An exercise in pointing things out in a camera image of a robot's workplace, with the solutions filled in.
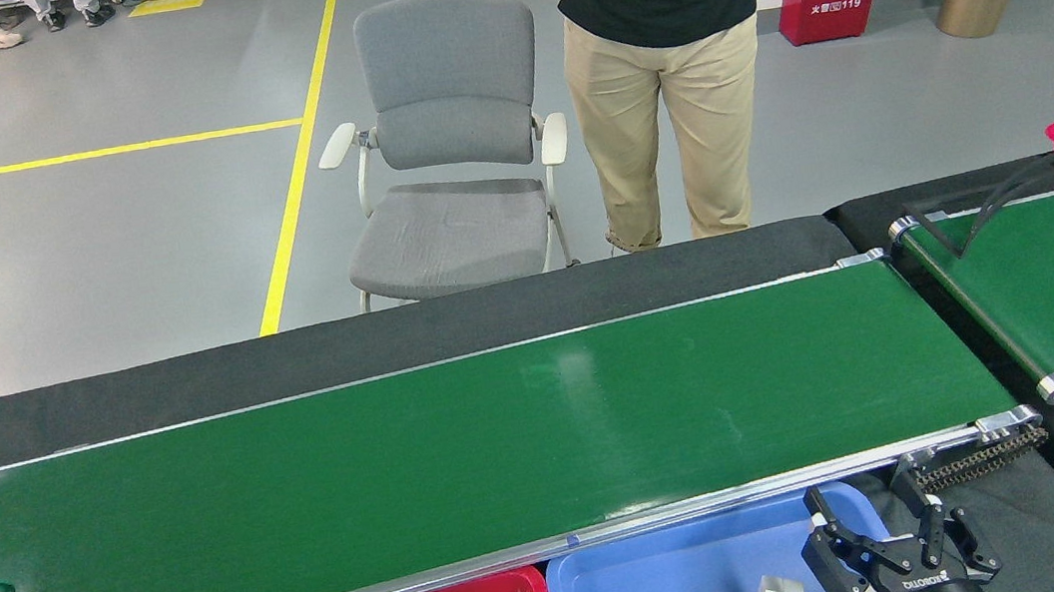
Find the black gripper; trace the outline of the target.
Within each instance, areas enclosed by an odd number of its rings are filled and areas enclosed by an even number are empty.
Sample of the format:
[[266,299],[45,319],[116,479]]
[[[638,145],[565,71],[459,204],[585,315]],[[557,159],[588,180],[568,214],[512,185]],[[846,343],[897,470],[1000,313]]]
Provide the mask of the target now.
[[892,555],[889,542],[850,531],[835,518],[820,489],[804,492],[812,532],[802,559],[824,592],[984,592],[1001,569],[990,542],[974,531],[967,511],[928,504],[920,545]]

